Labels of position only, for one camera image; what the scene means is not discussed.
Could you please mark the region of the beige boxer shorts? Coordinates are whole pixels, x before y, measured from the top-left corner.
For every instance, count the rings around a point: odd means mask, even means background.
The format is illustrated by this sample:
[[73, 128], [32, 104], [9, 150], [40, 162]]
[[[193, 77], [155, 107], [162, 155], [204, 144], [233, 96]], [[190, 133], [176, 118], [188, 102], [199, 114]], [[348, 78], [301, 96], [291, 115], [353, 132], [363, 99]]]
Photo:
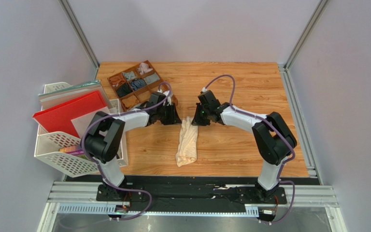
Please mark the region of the beige boxer shorts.
[[178, 167], [194, 163], [197, 158], [198, 126], [192, 125], [192, 117], [182, 119], [179, 132], [179, 145], [175, 154]]

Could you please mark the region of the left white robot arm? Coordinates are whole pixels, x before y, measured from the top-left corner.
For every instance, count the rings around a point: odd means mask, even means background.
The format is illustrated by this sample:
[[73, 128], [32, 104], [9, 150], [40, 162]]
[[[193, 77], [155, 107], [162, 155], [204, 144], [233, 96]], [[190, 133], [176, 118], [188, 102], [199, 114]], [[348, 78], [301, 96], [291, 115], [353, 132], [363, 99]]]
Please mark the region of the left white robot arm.
[[158, 121], [162, 125], [182, 123], [171, 97], [170, 91], [155, 91], [148, 101], [130, 111], [95, 113], [81, 138], [81, 148], [86, 157], [96, 163], [105, 184], [117, 189], [125, 180], [117, 151], [127, 131], [145, 128]]

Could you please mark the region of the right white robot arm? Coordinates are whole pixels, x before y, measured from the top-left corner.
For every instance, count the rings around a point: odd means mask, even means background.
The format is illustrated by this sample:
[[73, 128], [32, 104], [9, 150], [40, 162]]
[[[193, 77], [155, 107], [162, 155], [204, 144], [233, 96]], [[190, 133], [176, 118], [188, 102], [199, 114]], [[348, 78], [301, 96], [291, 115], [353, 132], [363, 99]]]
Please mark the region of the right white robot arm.
[[259, 188], [271, 191], [278, 187], [283, 166], [295, 158], [297, 140], [288, 125], [277, 112], [268, 115], [255, 114], [220, 101], [207, 90], [198, 96], [192, 124], [207, 126], [210, 123], [237, 127], [251, 132], [263, 158]]

